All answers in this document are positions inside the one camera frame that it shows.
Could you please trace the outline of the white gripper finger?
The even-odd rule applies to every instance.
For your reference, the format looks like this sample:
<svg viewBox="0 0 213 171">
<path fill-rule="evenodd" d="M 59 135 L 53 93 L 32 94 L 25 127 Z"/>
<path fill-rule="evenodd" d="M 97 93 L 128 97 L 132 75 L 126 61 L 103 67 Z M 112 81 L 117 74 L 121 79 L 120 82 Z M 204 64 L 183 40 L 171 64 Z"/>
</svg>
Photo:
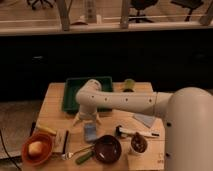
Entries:
<svg viewBox="0 0 213 171">
<path fill-rule="evenodd" d="M 75 125 L 77 125 L 80 122 L 81 122 L 81 118 L 80 118 L 79 113 L 77 113 L 76 116 L 75 116 L 75 118 L 73 119 L 72 125 L 75 126 Z"/>
<path fill-rule="evenodd" d="M 102 124 L 102 122 L 101 122 L 101 119 L 100 119 L 100 117 L 99 117 L 99 115 L 96 115 L 96 118 L 95 118 L 96 120 L 96 123 L 97 124 L 99 124 L 99 125 L 101 125 Z"/>
</svg>

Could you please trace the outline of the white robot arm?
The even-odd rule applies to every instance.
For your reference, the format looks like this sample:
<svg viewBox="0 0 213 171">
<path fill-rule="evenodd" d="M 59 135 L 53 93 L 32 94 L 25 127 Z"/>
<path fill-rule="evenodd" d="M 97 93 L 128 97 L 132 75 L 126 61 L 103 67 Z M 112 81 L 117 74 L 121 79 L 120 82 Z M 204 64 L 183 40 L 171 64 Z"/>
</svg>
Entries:
<svg viewBox="0 0 213 171">
<path fill-rule="evenodd" d="M 99 107 L 160 118 L 165 128 L 165 171 L 213 171 L 213 94 L 197 87 L 174 93 L 104 92 L 95 79 L 76 93 L 81 118 Z"/>
</svg>

